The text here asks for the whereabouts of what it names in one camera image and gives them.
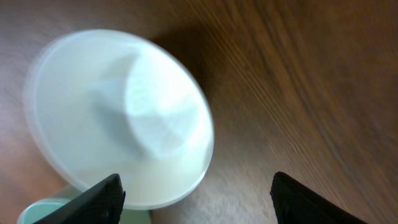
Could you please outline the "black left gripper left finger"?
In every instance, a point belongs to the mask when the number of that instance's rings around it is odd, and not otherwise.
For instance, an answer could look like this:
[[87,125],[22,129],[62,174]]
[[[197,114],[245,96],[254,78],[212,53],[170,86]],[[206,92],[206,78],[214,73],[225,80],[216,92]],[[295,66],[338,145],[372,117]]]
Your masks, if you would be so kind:
[[125,197],[119,174],[111,174],[35,224],[118,224]]

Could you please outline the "light green bowl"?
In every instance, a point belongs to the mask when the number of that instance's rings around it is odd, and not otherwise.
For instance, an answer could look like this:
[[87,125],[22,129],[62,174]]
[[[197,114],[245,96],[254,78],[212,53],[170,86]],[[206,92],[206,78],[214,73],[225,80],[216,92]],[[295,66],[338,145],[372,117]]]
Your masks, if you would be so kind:
[[[82,191],[68,185],[56,194],[29,205],[17,219],[17,224],[34,223],[64,206]],[[124,209],[119,224],[151,224],[150,211]]]

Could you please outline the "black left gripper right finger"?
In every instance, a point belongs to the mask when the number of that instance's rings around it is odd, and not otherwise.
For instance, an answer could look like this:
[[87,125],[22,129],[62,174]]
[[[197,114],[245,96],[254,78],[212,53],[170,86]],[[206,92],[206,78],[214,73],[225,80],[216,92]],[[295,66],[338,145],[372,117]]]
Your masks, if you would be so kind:
[[284,172],[276,172],[270,192],[278,224],[366,224]]

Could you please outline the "white bowl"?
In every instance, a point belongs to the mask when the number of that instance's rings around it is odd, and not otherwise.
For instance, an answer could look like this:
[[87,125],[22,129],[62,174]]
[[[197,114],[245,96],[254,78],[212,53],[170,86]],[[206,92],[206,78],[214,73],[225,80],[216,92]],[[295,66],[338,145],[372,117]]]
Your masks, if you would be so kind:
[[117,30],[63,35],[25,83],[30,132],[50,165],[86,191],[119,174],[134,210],[166,207],[203,180],[214,127],[193,75],[162,47]]

